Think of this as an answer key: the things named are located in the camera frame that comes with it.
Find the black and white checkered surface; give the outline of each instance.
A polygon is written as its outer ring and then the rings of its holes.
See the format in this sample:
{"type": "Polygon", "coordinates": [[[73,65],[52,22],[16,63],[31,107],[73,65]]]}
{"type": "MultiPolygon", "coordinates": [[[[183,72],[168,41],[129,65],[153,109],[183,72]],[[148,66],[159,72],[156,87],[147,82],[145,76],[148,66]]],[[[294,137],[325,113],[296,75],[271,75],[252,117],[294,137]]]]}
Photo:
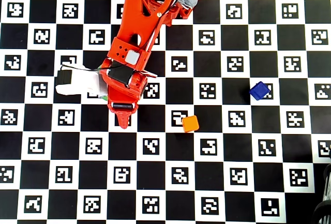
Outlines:
{"type": "Polygon", "coordinates": [[[61,64],[102,63],[124,0],[0,3],[1,224],[308,223],[330,162],[330,0],[200,0],[162,27],[126,130],[104,100],[54,91],[61,64]]]}

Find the white square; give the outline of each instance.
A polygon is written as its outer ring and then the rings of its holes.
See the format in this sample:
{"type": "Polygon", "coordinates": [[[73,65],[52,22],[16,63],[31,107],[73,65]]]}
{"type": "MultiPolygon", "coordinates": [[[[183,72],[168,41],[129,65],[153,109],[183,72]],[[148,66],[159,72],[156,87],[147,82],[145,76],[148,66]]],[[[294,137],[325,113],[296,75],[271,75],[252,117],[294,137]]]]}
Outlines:
{"type": "Polygon", "coordinates": [[[278,78],[250,78],[250,88],[253,88],[259,82],[265,83],[270,93],[268,93],[261,100],[256,100],[254,97],[250,96],[250,104],[252,106],[278,106],[280,105],[279,96],[279,79],[278,78]]]}
{"type": "Polygon", "coordinates": [[[311,149],[313,163],[329,163],[331,150],[331,138],[329,134],[312,134],[311,149]]]}
{"type": "Polygon", "coordinates": [[[0,49],[0,74],[2,77],[25,77],[26,66],[27,50],[0,49]]]}
{"type": "Polygon", "coordinates": [[[255,202],[255,221],[256,222],[272,222],[272,223],[286,223],[285,210],[285,193],[283,192],[254,192],[255,202]],[[268,201],[270,209],[262,210],[261,199],[278,200],[278,208],[272,208],[272,202],[268,201]]]}
{"type": "Polygon", "coordinates": [[[52,132],[23,132],[22,160],[51,160],[52,132]]]}
{"type": "Polygon", "coordinates": [[[166,220],[165,193],[165,190],[137,190],[136,220],[166,220]]]}
{"type": "Polygon", "coordinates": [[[18,220],[47,220],[48,215],[48,189],[20,189],[18,200],[18,220]],[[35,199],[29,199],[28,209],[34,209],[40,213],[25,213],[25,197],[35,196],[35,199]]]}
{"type": "Polygon", "coordinates": [[[137,161],[109,160],[107,189],[136,190],[137,161]]]}
{"type": "Polygon", "coordinates": [[[152,47],[152,52],[154,51],[165,51],[166,50],[166,25],[162,25],[160,29],[160,33],[155,40],[155,43],[152,47]]]}
{"type": "Polygon", "coordinates": [[[331,50],[331,24],[306,24],[306,50],[307,51],[330,51],[331,50]]]}
{"type": "Polygon", "coordinates": [[[110,23],[112,23],[112,25],[121,25],[124,11],[124,2],[125,0],[112,0],[110,12],[110,23]]]}
{"type": "Polygon", "coordinates": [[[55,50],[56,24],[29,23],[27,48],[29,50],[55,50]]]}
{"type": "Polygon", "coordinates": [[[225,161],[223,171],[224,191],[254,192],[253,162],[225,161]]]}
{"type": "Polygon", "coordinates": [[[111,24],[84,24],[83,27],[84,51],[86,50],[108,51],[110,49],[110,46],[111,46],[111,24]]]}
{"type": "Polygon", "coordinates": [[[0,160],[0,189],[20,189],[21,161],[0,160]]]}
{"type": "Polygon", "coordinates": [[[115,126],[115,114],[109,111],[109,116],[108,116],[108,130],[109,132],[137,132],[137,122],[138,122],[138,115],[137,112],[134,113],[129,119],[129,126],[127,129],[123,129],[120,126],[115,126]]]}
{"type": "Polygon", "coordinates": [[[195,190],[194,161],[166,161],[165,169],[166,190],[195,190]]]}
{"type": "Polygon", "coordinates": [[[223,133],[252,133],[250,105],[223,105],[222,116],[223,133]]]}
{"type": "Polygon", "coordinates": [[[157,78],[148,78],[149,86],[146,86],[145,92],[141,97],[139,104],[145,105],[166,105],[166,78],[157,77],[157,78]],[[153,98],[154,95],[157,97],[157,94],[160,95],[159,98],[153,98]]]}
{"type": "Polygon", "coordinates": [[[311,134],[309,106],[280,106],[280,129],[282,134],[311,134]],[[300,127],[300,122],[302,122],[302,120],[297,119],[301,118],[301,112],[304,114],[304,127],[300,127]]]}
{"type": "Polygon", "coordinates": [[[308,78],[310,106],[331,106],[331,78],[308,78]]]}
{"type": "Polygon", "coordinates": [[[2,23],[29,23],[29,13],[30,0],[2,0],[2,23]]]}
{"type": "Polygon", "coordinates": [[[305,0],[276,0],[277,24],[306,23],[305,0]]]}
{"type": "Polygon", "coordinates": [[[314,167],[312,163],[283,163],[284,190],[285,193],[315,193],[314,185],[314,167]],[[308,186],[291,186],[290,181],[294,181],[297,177],[296,173],[291,173],[290,170],[299,169],[305,170],[305,176],[308,177],[308,186]]]}
{"type": "Polygon", "coordinates": [[[193,51],[166,51],[165,77],[193,78],[193,51]]]}
{"type": "Polygon", "coordinates": [[[181,124],[183,117],[194,115],[194,105],[166,105],[165,132],[184,132],[181,124]]]}
{"type": "Polygon", "coordinates": [[[57,24],[84,24],[84,0],[57,0],[56,4],[57,24]]]}
{"type": "Polygon", "coordinates": [[[82,50],[55,50],[54,76],[61,69],[61,65],[83,65],[82,50]]]}
{"type": "Polygon", "coordinates": [[[279,78],[308,77],[306,51],[278,51],[279,78]]]}
{"type": "Polygon", "coordinates": [[[49,189],[78,189],[78,180],[79,160],[50,161],[49,189]]]}
{"type": "Polygon", "coordinates": [[[223,162],[223,135],[215,132],[195,132],[194,160],[223,162]]]}
{"type": "Polygon", "coordinates": [[[221,25],[193,25],[193,49],[194,51],[220,51],[221,25]]]}
{"type": "Polygon", "coordinates": [[[137,132],[137,161],[165,161],[166,133],[137,132]]]}
{"type": "Polygon", "coordinates": [[[282,163],[280,133],[252,133],[253,162],[282,163]]]}
{"type": "Polygon", "coordinates": [[[53,104],[54,77],[26,77],[25,103],[53,104]]]}
{"type": "Polygon", "coordinates": [[[193,78],[194,105],[222,105],[222,78],[193,78]]]}
{"type": "Polygon", "coordinates": [[[79,189],[77,197],[77,220],[107,219],[106,189],[79,189]]]}
{"type": "Polygon", "coordinates": [[[196,221],[225,221],[224,191],[197,190],[194,198],[196,221]]]}
{"type": "Polygon", "coordinates": [[[0,132],[1,131],[5,131],[5,132],[22,131],[23,124],[24,124],[24,104],[23,103],[0,103],[0,118],[3,118],[3,120],[0,120],[0,121],[8,122],[8,124],[6,124],[6,125],[0,124],[0,132]]]}
{"type": "Polygon", "coordinates": [[[53,132],[79,132],[81,130],[81,105],[54,103],[52,110],[53,132]]]}
{"type": "Polygon", "coordinates": [[[223,78],[249,78],[249,51],[221,51],[221,72],[223,78]]]}
{"type": "Polygon", "coordinates": [[[248,42],[250,51],[277,51],[277,25],[276,24],[253,24],[248,25],[248,42]],[[259,44],[255,44],[255,35],[259,44]]]}
{"type": "Polygon", "coordinates": [[[222,25],[248,25],[248,0],[221,0],[222,25]]]}
{"type": "Polygon", "coordinates": [[[79,144],[80,160],[108,160],[108,132],[80,132],[79,144]]]}

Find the blue cube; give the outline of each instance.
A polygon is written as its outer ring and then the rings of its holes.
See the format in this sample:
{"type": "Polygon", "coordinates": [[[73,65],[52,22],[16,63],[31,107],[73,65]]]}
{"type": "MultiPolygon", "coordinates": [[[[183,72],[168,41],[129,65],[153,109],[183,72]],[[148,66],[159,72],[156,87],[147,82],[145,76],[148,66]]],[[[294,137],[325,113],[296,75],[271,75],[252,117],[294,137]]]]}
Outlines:
{"type": "Polygon", "coordinates": [[[258,101],[266,96],[270,92],[267,85],[262,82],[257,83],[249,93],[258,101]]]}

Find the small cube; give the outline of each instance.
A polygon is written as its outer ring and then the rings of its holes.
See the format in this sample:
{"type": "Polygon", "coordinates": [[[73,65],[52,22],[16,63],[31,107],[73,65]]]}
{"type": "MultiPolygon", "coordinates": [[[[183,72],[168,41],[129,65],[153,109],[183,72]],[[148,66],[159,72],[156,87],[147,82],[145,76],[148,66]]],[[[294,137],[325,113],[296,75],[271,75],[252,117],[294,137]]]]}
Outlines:
{"type": "Polygon", "coordinates": [[[199,129],[198,118],[194,116],[182,119],[184,132],[197,131],[199,129]]]}
{"type": "Polygon", "coordinates": [[[258,101],[265,97],[270,92],[267,85],[262,82],[257,83],[249,93],[258,101]]]}

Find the orange cube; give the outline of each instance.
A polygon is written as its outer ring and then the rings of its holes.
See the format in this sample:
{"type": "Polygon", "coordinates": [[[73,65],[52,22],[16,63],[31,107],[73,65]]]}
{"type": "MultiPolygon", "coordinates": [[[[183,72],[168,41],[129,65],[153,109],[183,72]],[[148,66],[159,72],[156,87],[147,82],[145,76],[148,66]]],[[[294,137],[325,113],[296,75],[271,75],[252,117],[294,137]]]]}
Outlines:
{"type": "Polygon", "coordinates": [[[186,117],[182,119],[184,132],[197,131],[199,129],[198,118],[194,116],[186,117]]]}

